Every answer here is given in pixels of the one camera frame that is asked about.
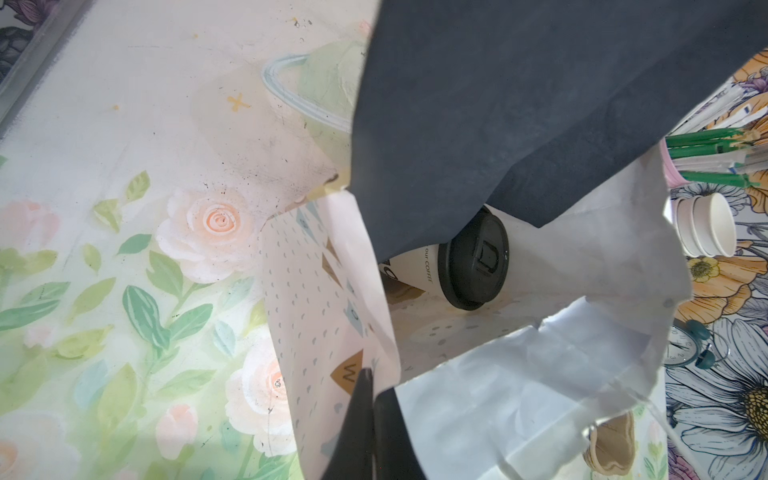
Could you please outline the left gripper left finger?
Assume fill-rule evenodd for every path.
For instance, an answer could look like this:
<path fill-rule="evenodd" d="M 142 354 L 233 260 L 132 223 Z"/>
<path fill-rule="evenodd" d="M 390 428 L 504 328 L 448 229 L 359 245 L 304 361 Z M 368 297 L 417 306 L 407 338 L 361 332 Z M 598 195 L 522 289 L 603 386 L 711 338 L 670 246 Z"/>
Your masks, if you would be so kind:
<path fill-rule="evenodd" d="M 323 480 L 372 480 L 374 453 L 373 375 L 360 371 Z"/>

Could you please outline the black napkin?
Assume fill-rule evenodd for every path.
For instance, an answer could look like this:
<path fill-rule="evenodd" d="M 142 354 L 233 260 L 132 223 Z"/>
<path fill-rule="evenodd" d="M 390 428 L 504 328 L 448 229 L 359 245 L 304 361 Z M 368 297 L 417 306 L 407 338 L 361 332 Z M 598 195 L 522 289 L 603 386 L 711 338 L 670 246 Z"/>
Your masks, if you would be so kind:
<path fill-rule="evenodd" d="M 553 221 L 767 44 L 763 1 L 384 1 L 350 191 L 378 260 Z"/>

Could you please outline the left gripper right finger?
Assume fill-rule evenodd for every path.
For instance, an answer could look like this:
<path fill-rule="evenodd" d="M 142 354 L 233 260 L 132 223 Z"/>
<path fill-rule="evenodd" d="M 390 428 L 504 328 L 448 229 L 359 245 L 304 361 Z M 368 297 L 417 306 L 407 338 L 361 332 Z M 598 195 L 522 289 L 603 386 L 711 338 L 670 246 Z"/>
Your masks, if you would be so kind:
<path fill-rule="evenodd" d="M 426 480 L 394 388 L 374 402 L 374 450 L 378 480 Z"/>

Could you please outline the white paper coffee cup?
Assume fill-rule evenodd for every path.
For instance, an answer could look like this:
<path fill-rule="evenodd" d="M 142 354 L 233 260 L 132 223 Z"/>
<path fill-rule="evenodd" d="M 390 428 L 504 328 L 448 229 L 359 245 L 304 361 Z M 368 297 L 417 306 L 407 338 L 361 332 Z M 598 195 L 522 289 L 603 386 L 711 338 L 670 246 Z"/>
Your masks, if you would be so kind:
<path fill-rule="evenodd" d="M 443 295 L 439 253 L 439 244 L 429 245 L 385 260 L 378 267 L 392 280 L 433 295 Z"/>

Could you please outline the pastel patterned gift bag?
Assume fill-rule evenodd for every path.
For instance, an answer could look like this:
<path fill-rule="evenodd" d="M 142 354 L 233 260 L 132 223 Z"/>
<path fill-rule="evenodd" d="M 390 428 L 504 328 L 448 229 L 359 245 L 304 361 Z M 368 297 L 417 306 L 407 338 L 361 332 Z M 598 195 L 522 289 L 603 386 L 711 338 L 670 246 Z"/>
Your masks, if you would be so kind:
<path fill-rule="evenodd" d="M 266 313 L 308 479 L 359 459 L 341 440 L 358 372 L 393 389 L 430 479 L 549 479 L 587 430 L 645 401 L 691 294 L 652 147 L 543 228 L 505 217 L 505 286 L 473 312 L 391 305 L 354 196 L 270 219 Z"/>

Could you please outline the black cup lid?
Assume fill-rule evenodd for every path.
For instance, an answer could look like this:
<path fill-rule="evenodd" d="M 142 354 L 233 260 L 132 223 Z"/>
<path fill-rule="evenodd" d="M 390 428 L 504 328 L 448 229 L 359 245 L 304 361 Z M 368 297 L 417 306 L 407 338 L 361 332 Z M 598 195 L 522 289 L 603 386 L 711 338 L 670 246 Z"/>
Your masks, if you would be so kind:
<path fill-rule="evenodd" d="M 438 278 L 454 307 L 474 311 L 501 292 L 509 268 L 509 239 L 501 220 L 483 207 L 449 242 L 438 245 Z"/>

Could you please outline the brown pulp cup carrier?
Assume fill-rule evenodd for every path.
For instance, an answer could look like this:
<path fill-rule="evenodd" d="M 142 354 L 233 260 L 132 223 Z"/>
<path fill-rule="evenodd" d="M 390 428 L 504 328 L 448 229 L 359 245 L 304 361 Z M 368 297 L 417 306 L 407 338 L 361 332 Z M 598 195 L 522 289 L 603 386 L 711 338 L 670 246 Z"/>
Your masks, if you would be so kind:
<path fill-rule="evenodd" d="M 637 451 L 631 411 L 591 427 L 588 438 L 583 459 L 593 472 L 604 476 L 630 473 Z"/>

